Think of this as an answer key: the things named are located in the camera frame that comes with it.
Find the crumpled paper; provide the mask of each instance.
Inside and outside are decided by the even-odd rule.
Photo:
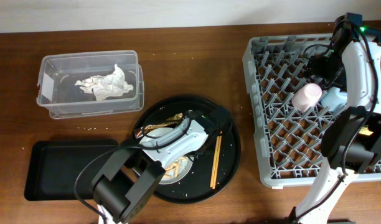
[[[93,93],[97,101],[109,96],[121,96],[134,90],[134,86],[125,81],[124,72],[117,64],[115,64],[115,71],[110,75],[95,75],[83,81],[79,80],[74,85],[80,85],[84,93]]]

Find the transparent box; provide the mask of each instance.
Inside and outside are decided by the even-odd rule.
[[[117,64],[133,90],[117,97],[97,101],[84,93],[77,80],[94,75],[109,75]],[[139,111],[144,105],[144,83],[138,56],[133,50],[49,55],[41,63],[37,103],[50,111],[53,119],[79,118]]]

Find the gray wire basket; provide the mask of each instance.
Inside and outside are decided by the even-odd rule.
[[[243,56],[247,93],[254,115],[254,142],[261,182],[274,189],[311,185],[318,174],[325,130],[344,110],[330,112],[320,103],[304,113],[293,108],[294,93],[321,78],[303,77],[308,60],[303,51],[312,44],[330,43],[332,34],[252,38]],[[325,51],[313,47],[309,55]],[[381,180],[381,160],[357,182]]]

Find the black tray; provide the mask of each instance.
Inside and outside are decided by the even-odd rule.
[[[176,96],[169,98],[150,107],[135,124],[134,129],[146,124],[164,121],[175,114],[187,110],[200,110],[209,114],[216,104],[198,96]],[[212,164],[214,159],[215,144],[207,150],[208,156],[199,156],[192,165],[189,173],[180,181],[159,185],[155,191],[155,196],[174,203],[194,203],[208,199],[219,193],[232,179],[236,173],[240,161],[240,140],[235,124],[232,130],[222,137],[221,152],[219,159],[219,170],[217,172],[217,182],[215,190],[210,188]]]
[[[74,182],[91,160],[114,147],[114,140],[39,141],[33,146],[24,197],[29,201],[73,200]],[[95,161],[78,183],[83,199],[92,199],[91,180],[110,154]]]

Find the wooden table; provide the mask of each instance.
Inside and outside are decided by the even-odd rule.
[[[369,24],[381,28],[381,22]],[[78,201],[28,202],[24,198],[33,144],[50,139],[120,142],[146,108],[181,93],[197,93],[231,111],[242,142],[240,166],[215,197],[192,205],[152,197],[132,223],[258,223],[286,217],[309,187],[272,190],[260,182],[242,55],[252,37],[332,30],[332,23],[307,23],[0,34],[0,223],[96,223],[97,216]],[[138,53],[143,68],[143,111],[53,120],[35,102],[44,56],[129,49]],[[381,182],[351,184],[331,219],[381,223]]]

